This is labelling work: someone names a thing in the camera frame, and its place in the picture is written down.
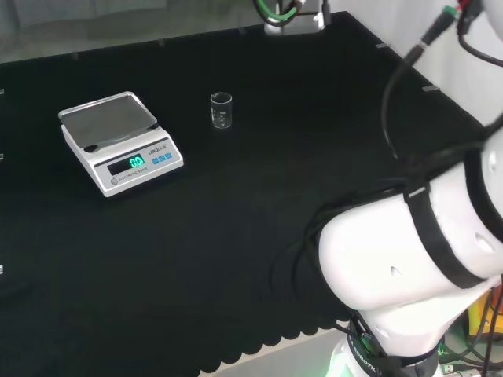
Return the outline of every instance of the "scale label text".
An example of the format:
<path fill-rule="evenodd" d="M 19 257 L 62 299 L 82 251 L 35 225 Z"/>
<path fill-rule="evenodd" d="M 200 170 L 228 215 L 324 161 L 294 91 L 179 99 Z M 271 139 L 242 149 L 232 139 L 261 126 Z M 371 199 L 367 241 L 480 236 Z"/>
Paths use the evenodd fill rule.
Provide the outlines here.
<path fill-rule="evenodd" d="M 165 144 L 165 145 L 161 145 L 160 147 L 158 147 L 158 148 L 155 148 L 155 149 L 151 150 L 151 151 L 149 152 L 149 154 L 150 154 L 150 155 L 154 155 L 154 154 L 156 154 L 156 153 L 158 153 L 158 152 L 160 152 L 160 151 L 162 151 L 162 150 L 164 150 L 164 149 L 166 149 L 166 148 L 167 148 L 167 145 L 166 145 L 166 144 Z"/>

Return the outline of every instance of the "green cable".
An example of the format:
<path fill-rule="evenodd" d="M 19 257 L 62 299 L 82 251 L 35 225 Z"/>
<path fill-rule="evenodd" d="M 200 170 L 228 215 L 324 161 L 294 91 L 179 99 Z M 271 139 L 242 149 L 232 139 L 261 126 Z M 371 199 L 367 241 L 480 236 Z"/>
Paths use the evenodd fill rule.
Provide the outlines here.
<path fill-rule="evenodd" d="M 291 18 L 292 16 L 295 16 L 295 14 L 297 13 L 297 8 L 292 8 L 290 9 L 290 11 L 286 14 L 276 14 L 276 13 L 273 13 L 270 11 L 269 8 L 267 8 L 267 5 L 264 3 L 264 0 L 259 0 L 259 5 L 260 5 L 260 8 L 262 8 L 262 10 L 264 11 L 264 13 L 269 17 L 269 18 L 272 18 L 273 20 L 276 20 L 276 21 L 286 21 L 288 20 L 289 18 Z"/>

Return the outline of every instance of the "cable connector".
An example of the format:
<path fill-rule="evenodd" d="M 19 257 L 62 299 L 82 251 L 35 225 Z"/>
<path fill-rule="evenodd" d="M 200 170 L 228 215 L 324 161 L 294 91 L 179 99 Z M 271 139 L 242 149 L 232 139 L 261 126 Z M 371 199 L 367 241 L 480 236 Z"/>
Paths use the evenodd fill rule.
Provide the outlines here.
<path fill-rule="evenodd" d="M 452 6 L 446 6 L 439 14 L 432 26 L 426 31 L 421 41 L 430 46 L 440 35 L 444 33 L 455 21 L 457 10 Z"/>
<path fill-rule="evenodd" d="M 472 26 L 472 22 L 480 16 L 482 13 L 483 7 L 482 2 L 480 0 L 471 0 L 469 5 L 461 14 L 460 22 L 457 24 L 457 34 L 458 35 L 466 35 L 470 31 L 470 27 Z"/>
<path fill-rule="evenodd" d="M 442 365 L 442 373 L 444 375 L 448 373 L 454 373 L 454 366 L 453 365 Z"/>
<path fill-rule="evenodd" d="M 363 340 L 366 340 L 367 342 L 371 342 L 372 341 L 372 335 L 369 334 L 368 332 L 362 332 L 362 339 Z"/>

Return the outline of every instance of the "electronic scale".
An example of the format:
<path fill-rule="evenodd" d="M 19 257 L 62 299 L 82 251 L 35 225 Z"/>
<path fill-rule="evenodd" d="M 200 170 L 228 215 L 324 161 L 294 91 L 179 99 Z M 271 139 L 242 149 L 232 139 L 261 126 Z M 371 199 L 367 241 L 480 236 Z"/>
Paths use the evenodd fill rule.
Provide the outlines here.
<path fill-rule="evenodd" d="M 131 92 L 63 110 L 64 139 L 109 197 L 183 166 L 170 135 Z"/>

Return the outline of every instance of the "black cloth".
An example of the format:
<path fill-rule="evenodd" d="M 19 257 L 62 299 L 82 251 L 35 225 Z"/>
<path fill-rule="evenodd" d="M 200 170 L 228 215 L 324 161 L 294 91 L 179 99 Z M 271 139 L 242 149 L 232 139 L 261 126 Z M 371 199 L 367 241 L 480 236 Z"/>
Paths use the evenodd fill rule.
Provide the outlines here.
<path fill-rule="evenodd" d="M 1 377 L 190 377 L 345 319 L 305 258 L 294 296 L 292 256 L 318 206 L 397 174 L 379 114 L 398 58 L 348 14 L 332 22 L 318 35 L 256 26 L 0 67 Z M 427 85 L 410 72 L 395 89 L 400 152 L 479 129 Z M 185 166 L 106 199 L 57 114 L 126 90 Z M 218 91 L 233 95 L 219 133 Z"/>

